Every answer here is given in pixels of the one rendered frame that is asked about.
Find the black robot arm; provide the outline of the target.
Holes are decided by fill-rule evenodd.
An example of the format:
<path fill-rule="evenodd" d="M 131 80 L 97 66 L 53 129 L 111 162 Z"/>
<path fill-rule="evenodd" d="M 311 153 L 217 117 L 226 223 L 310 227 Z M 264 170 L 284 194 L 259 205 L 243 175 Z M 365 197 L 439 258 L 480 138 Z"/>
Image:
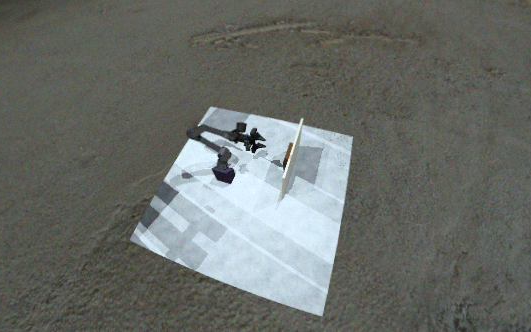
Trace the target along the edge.
<path fill-rule="evenodd" d="M 229 140 L 229 141 L 234 141 L 235 144 L 237 144 L 238 142 L 242 142 L 242 139 L 243 139 L 243 136 L 245 131 L 246 131 L 246 125 L 247 123 L 245 122 L 237 122 L 236 123 L 236 129 L 233 129 L 232 131 L 225 131 L 225 130 L 218 130 L 218 129 L 215 129 L 215 128 L 212 128 L 212 127 L 209 127 L 205 124 L 201 125 L 201 126 L 198 126 L 198 127 L 195 127 L 195 128 L 190 128 L 186 131 L 186 135 L 188 136 L 189 139 L 191 140 L 194 140 L 194 141 L 197 141 L 197 142 L 201 142 L 203 144 L 205 144 L 206 146 L 214 149 L 215 151 L 218 152 L 217 154 L 217 162 L 216 162 L 216 169 L 219 169 L 219 170 L 225 170 L 227 169 L 227 161 L 229 160 L 229 158 L 231 157 L 231 152 L 228 148 L 224 147 L 222 145 L 222 147 L 220 147 L 219 145 L 213 143 L 212 141 L 208 140 L 208 139 L 205 139 L 203 137 L 200 136 L 200 134 L 202 134 L 203 132 L 208 132 L 208 133 L 211 133 L 211 134 L 217 134 L 217 135 L 220 135 L 222 136 L 223 138 Z M 240 132 L 240 133 L 239 133 Z M 251 151 L 250 148 L 251 148 L 251 139 L 246 139 L 244 140 L 244 146 L 245 146 L 245 149 L 246 151 Z M 242 142 L 243 143 L 243 142 Z"/>

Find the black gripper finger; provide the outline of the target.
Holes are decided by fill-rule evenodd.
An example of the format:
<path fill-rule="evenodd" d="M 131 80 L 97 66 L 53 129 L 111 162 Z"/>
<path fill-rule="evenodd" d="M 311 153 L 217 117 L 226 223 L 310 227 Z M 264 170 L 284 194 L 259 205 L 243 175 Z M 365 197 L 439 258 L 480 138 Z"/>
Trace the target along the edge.
<path fill-rule="evenodd" d="M 255 147 L 255 151 L 258 149 L 258 148 L 266 148 L 266 145 L 264 144 L 261 144 L 261 143 L 257 143 L 256 147 Z"/>
<path fill-rule="evenodd" d="M 254 140 L 260 140 L 260 141 L 267 141 L 264 137 L 262 137 L 258 132 L 256 133 Z"/>

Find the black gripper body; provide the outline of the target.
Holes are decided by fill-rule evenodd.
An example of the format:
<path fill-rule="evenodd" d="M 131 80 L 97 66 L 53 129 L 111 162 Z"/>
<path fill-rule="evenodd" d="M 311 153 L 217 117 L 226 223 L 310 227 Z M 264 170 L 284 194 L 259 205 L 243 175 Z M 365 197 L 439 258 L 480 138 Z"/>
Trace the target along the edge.
<path fill-rule="evenodd" d="M 251 147 L 251 152 L 254 153 L 254 154 L 255 154 L 255 152 L 256 152 L 256 151 L 255 151 L 255 147 L 256 147 L 256 145 L 257 145 L 257 144 L 255 143 L 255 140 L 254 140 L 254 137 L 255 137 L 256 133 L 257 133 L 257 128 L 254 127 L 254 128 L 252 128 L 252 130 L 250 131 L 250 135 L 248 135 L 248 133 L 247 133 L 247 134 L 244 134 L 243 139 L 242 139 L 242 142 L 243 142 L 243 143 L 244 143 L 244 140 L 246 140 L 246 139 L 251 139 L 250 144 L 251 144 L 251 146 L 253 145 L 253 146 Z"/>

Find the dark brown picture frame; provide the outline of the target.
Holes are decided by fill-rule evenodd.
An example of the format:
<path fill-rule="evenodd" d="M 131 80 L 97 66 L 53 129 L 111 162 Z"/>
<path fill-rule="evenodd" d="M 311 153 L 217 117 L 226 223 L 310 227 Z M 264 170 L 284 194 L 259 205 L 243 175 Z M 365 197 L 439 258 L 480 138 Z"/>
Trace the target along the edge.
<path fill-rule="evenodd" d="M 287 165 L 287 162 L 288 162 L 288 159 L 289 159 L 293 144 L 294 143 L 292 143 L 292 142 L 289 143 L 289 146 L 288 146 L 288 149 L 287 149 L 284 161 L 283 161 L 283 172 L 285 172 L 285 168 L 286 168 L 286 165 Z"/>

